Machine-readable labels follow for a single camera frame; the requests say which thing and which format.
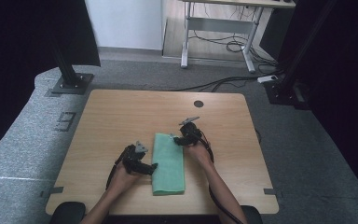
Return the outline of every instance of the hand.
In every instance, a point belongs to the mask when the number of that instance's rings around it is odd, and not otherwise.
[[[128,174],[121,161],[117,165],[116,172],[113,175],[107,191],[114,192],[116,195],[119,195],[129,189],[141,176],[141,174],[135,172]]]
[[[195,145],[189,145],[185,146],[185,149],[187,149],[190,156],[202,167],[205,168],[206,165],[213,165],[211,161],[211,155],[206,150],[205,145],[202,144],[201,141],[199,141]]]

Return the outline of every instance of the person's right hand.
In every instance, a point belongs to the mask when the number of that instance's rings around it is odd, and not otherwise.
[[[205,166],[207,165],[213,164],[211,161],[211,156],[209,155],[209,152],[206,150],[202,142],[199,141],[195,145],[185,146],[185,149],[202,168],[205,168]]]

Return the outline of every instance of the green cloth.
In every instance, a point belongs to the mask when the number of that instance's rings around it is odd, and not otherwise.
[[[183,148],[173,142],[172,136],[156,133],[152,163],[158,163],[152,175],[153,195],[185,193]]]

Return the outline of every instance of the wooden table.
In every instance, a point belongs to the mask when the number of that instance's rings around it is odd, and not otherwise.
[[[203,107],[194,102],[202,101]],[[241,205],[262,214],[279,210],[245,98],[234,93],[111,91],[91,93],[68,149],[46,211],[63,202],[82,202],[87,212],[104,192],[114,161],[123,149],[140,140],[151,163],[155,133],[180,134],[178,124],[200,116],[195,124],[212,143],[215,166]],[[185,155],[184,195],[153,196],[150,176],[143,176],[110,210],[116,215],[216,214],[206,178]]]
[[[185,22],[185,41],[182,46],[182,61],[181,67],[187,68],[188,58],[188,31],[212,31],[221,33],[234,33],[247,35],[248,41],[245,46],[242,46],[242,54],[250,73],[255,72],[255,67],[252,62],[252,57],[249,50],[255,38],[258,23],[260,22],[261,14],[264,7],[273,8],[293,8],[296,4],[291,2],[286,3],[273,0],[182,0],[186,2],[186,22]],[[235,5],[235,6],[249,6],[256,7],[255,18],[253,21],[234,21],[234,20],[217,20],[210,18],[197,18],[191,16],[191,4],[207,3],[220,5]]]

